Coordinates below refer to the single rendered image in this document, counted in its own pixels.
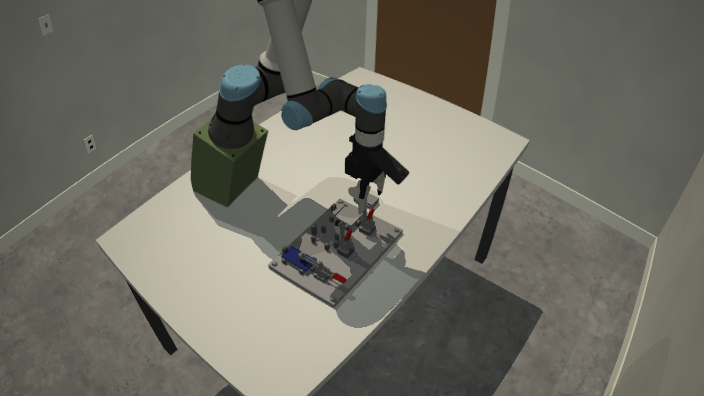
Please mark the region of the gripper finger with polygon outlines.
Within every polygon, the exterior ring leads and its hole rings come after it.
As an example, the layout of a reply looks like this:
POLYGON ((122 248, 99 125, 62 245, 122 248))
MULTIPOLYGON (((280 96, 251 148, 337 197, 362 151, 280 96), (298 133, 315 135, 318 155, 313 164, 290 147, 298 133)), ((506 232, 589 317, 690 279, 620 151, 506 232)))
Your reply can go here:
POLYGON ((356 187, 348 189, 348 193, 358 201, 358 213, 360 215, 366 209, 367 197, 371 189, 369 183, 369 174, 366 174, 364 178, 358 181, 356 187))
POLYGON ((383 192, 383 187, 384 187, 384 182, 385 182, 386 174, 384 172, 381 173, 379 177, 377 177, 373 183, 377 185, 377 192, 378 195, 380 196, 381 193, 383 192))

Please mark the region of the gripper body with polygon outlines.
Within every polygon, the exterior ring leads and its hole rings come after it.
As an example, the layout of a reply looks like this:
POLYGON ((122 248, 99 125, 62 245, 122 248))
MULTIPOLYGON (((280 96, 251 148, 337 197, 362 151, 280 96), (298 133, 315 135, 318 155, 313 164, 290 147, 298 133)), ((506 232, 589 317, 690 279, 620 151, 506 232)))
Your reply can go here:
POLYGON ((364 175, 369 174, 369 181, 373 183, 382 170, 367 157, 367 154, 380 150, 383 143, 375 147, 362 146, 355 140, 355 133, 349 137, 349 141, 354 144, 352 152, 345 158, 345 174, 355 179, 362 179, 364 175))

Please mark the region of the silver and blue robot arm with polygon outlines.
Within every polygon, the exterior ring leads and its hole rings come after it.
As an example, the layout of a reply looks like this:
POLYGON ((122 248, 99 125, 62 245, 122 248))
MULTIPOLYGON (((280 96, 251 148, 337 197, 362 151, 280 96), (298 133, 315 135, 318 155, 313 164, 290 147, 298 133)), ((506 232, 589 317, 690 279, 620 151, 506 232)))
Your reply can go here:
MULTIPOLYGON (((356 87, 329 77, 316 90, 301 33, 312 0, 257 1, 264 8, 271 35, 268 48, 257 66, 234 66, 223 75, 217 109, 208 129, 212 142, 226 149, 245 146, 254 133, 253 107, 286 93, 288 102, 282 106, 281 117, 288 128, 299 130, 343 111, 355 117, 355 140, 360 145, 381 144, 387 108, 382 87, 356 87)), ((409 175, 383 147, 367 157, 397 185, 409 175)))

